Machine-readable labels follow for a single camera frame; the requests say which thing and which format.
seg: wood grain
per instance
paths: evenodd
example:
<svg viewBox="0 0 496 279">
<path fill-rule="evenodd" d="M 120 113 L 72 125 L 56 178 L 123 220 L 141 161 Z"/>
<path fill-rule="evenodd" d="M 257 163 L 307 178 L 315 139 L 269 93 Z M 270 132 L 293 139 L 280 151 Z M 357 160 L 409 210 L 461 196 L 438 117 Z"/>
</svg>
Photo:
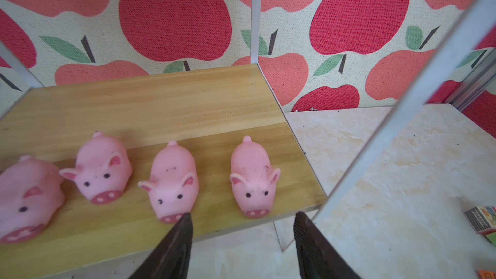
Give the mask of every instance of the wood grain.
<svg viewBox="0 0 496 279">
<path fill-rule="evenodd" d="M 247 219 L 239 210 L 229 182 L 230 159 L 243 136 L 262 144 L 271 163 L 281 168 L 273 211 Z M 325 201 L 313 172 L 287 123 L 179 141 L 196 161 L 200 193 L 191 212 L 194 240 L 205 239 L 309 210 Z M 156 246 L 170 225 L 158 221 L 147 194 L 136 183 L 148 179 L 155 155 L 166 144 L 128 150 L 133 165 L 124 195 L 108 205 L 93 205 L 65 181 L 65 204 L 40 236 L 16 245 L 0 245 L 0 274 L 33 278 L 56 274 Z M 56 163 L 73 166 L 74 160 Z"/>
<path fill-rule="evenodd" d="M 0 169 L 75 158 L 97 130 L 131 149 L 285 122 L 257 65 L 34 89 L 0 121 Z"/>
</svg>

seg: apple stem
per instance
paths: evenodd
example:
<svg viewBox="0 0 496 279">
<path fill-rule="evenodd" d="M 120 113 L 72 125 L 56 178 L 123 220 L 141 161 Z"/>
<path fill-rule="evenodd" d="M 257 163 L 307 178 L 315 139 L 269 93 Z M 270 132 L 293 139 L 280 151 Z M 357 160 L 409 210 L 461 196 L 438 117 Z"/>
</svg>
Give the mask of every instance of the apple stem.
<svg viewBox="0 0 496 279">
<path fill-rule="evenodd" d="M 277 31 L 278 30 L 276 30 L 270 35 L 269 53 L 268 53 L 269 55 L 272 55 L 272 49 L 274 48 L 274 43 L 276 42 Z"/>
<path fill-rule="evenodd" d="M 346 61 L 346 54 L 343 54 L 343 58 L 341 59 L 341 65 L 339 65 L 339 72 L 343 74 L 344 62 Z"/>
<path fill-rule="evenodd" d="M 0 79 L 2 79 L 5 83 L 7 83 L 8 86 L 10 86 L 11 89 L 14 89 L 14 90 L 20 90 L 20 88 L 18 88 L 14 83 L 12 83 L 9 79 L 7 79 L 6 77 L 3 76 L 3 74 L 0 74 Z"/>
<path fill-rule="evenodd" d="M 477 57 L 477 59 L 472 63 L 472 65 L 470 66 L 472 69 L 474 69 L 475 65 L 477 65 L 477 63 L 480 61 L 480 59 L 484 56 L 484 53 L 486 52 L 487 50 L 484 50 L 484 52 L 482 52 L 479 57 Z"/>
<path fill-rule="evenodd" d="M 429 39 L 431 39 L 432 35 L 437 31 L 437 29 L 439 27 L 441 27 L 441 26 L 438 26 L 438 27 L 434 28 L 433 30 L 431 30 L 431 32 L 427 35 L 427 37 L 425 37 L 424 42 L 422 42 L 422 44 L 418 48 L 419 50 L 422 50 L 422 48 L 425 46 L 425 44 L 427 43 L 427 41 L 429 41 Z"/>
<path fill-rule="evenodd" d="M 90 44 L 88 43 L 88 39 L 86 39 L 86 35 L 81 39 L 81 43 L 83 44 L 84 50 L 86 51 L 86 54 L 88 54 L 88 57 L 90 58 L 90 61 L 92 63 L 95 62 L 95 57 L 93 57 L 93 52 L 91 52 Z"/>
</svg>

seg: pink pig toy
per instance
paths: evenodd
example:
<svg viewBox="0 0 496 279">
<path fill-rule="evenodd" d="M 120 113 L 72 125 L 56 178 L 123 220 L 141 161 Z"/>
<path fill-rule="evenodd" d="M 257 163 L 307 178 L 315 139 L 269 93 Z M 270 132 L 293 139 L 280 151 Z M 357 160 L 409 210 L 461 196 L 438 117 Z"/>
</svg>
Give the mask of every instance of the pink pig toy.
<svg viewBox="0 0 496 279">
<path fill-rule="evenodd" d="M 231 157 L 234 198 L 248 218 L 261 218 L 272 210 L 279 168 L 272 169 L 264 147 L 245 136 Z"/>
<path fill-rule="evenodd" d="M 62 169 L 60 174 L 74 181 L 87 200 L 103 205 L 122 195 L 133 170 L 119 139 L 96 132 L 77 156 L 76 168 Z"/>
<path fill-rule="evenodd" d="M 138 186 L 148 192 L 159 220 L 176 223 L 191 211 L 198 195 L 193 155 L 176 141 L 169 141 L 153 160 L 150 181 L 140 181 Z"/>
<path fill-rule="evenodd" d="M 0 175 L 0 241 L 39 235 L 64 203 L 64 181 L 55 165 L 26 155 Z"/>
</svg>

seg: green object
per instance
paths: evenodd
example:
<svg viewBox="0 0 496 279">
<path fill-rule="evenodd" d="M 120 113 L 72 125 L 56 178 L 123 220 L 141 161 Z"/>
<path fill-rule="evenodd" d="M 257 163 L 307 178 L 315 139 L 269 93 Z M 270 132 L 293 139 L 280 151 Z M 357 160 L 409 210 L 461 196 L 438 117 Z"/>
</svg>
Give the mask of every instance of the green object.
<svg viewBox="0 0 496 279">
<path fill-rule="evenodd" d="M 326 59 L 315 71 L 314 76 L 325 75 L 329 71 L 331 71 L 334 67 L 336 67 L 341 59 L 343 58 L 343 54 L 333 55 L 330 58 Z"/>
<path fill-rule="evenodd" d="M 241 30 L 241 36 L 245 41 L 246 46 L 251 49 L 251 30 Z M 269 49 L 267 48 L 267 43 L 264 38 L 258 36 L 258 55 L 267 55 L 269 54 Z"/>
<path fill-rule="evenodd" d="M 493 245 L 496 245 L 496 232 L 487 234 L 486 237 Z"/>
<path fill-rule="evenodd" d="M 418 26 L 409 26 L 406 28 L 406 46 L 411 50 L 418 50 L 422 45 L 423 39 L 422 29 Z"/>
<path fill-rule="evenodd" d="M 78 63 L 91 63 L 90 59 L 83 51 L 65 40 L 50 36 L 41 36 L 40 38 L 41 40 L 45 41 L 46 44 L 48 44 L 51 48 L 67 57 L 68 59 L 71 59 Z"/>
<path fill-rule="evenodd" d="M 476 59 L 477 57 L 479 57 L 479 55 L 482 54 L 482 52 L 484 52 L 484 50 L 477 50 L 477 51 L 473 51 L 472 53 L 468 54 L 463 60 L 462 62 L 460 63 L 460 65 L 458 65 L 457 68 L 460 68 L 464 65 L 467 65 L 468 63 L 470 63 L 471 61 L 473 61 L 474 59 Z"/>
<path fill-rule="evenodd" d="M 181 60 L 172 62 L 164 69 L 164 73 L 179 72 L 184 70 L 184 63 Z"/>
</svg>

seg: floor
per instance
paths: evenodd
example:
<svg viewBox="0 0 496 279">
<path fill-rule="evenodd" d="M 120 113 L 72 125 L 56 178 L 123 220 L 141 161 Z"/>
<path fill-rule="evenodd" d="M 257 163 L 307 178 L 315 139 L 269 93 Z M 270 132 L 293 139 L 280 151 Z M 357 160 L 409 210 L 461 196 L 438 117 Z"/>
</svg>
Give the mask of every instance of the floor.
<svg viewBox="0 0 496 279">
<path fill-rule="evenodd" d="M 286 114 L 326 194 L 389 110 Z M 496 270 L 496 247 L 462 210 L 496 205 L 495 170 L 496 139 L 449 104 L 425 105 L 318 227 L 363 278 L 477 278 L 475 270 Z M 126 278 L 147 254 L 52 278 Z M 188 277 L 296 279 L 299 271 L 294 246 L 282 254 L 268 223 L 194 243 Z"/>
</svg>

